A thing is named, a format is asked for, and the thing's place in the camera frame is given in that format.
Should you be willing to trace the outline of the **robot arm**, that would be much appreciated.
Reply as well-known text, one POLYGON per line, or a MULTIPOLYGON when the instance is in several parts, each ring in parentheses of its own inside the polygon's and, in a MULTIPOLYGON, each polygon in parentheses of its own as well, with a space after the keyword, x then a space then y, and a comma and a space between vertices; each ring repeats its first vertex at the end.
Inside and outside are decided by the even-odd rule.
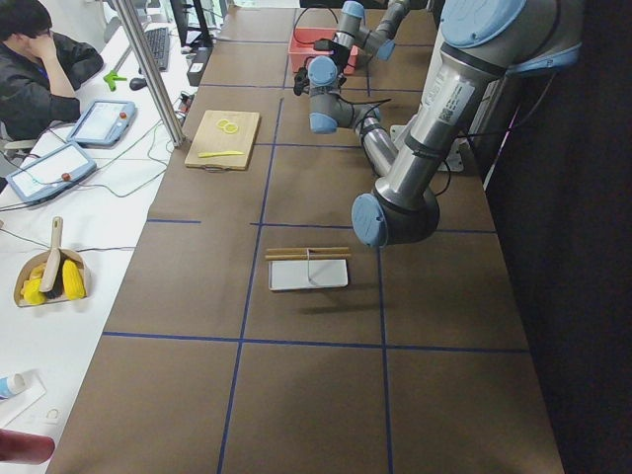
POLYGON ((340 88, 352 47, 389 58, 409 11, 409 2, 391 1, 370 30, 362 23, 363 6, 345 2, 332 55, 307 66, 311 130, 354 130, 379 177, 352 206, 355 235, 370 247, 419 242, 436 230, 439 208, 429 184, 457 135, 469 129, 491 82, 559 71, 578 60, 581 47, 581 1, 447 1, 434 47, 440 66, 417 113, 393 141, 377 108, 344 101, 340 88))
POLYGON ((427 8, 432 1, 394 0, 385 3, 380 22, 370 28, 365 23, 366 7, 360 1, 345 1, 332 42, 335 50, 350 53, 353 47, 387 60, 395 47, 395 37, 411 10, 427 8))

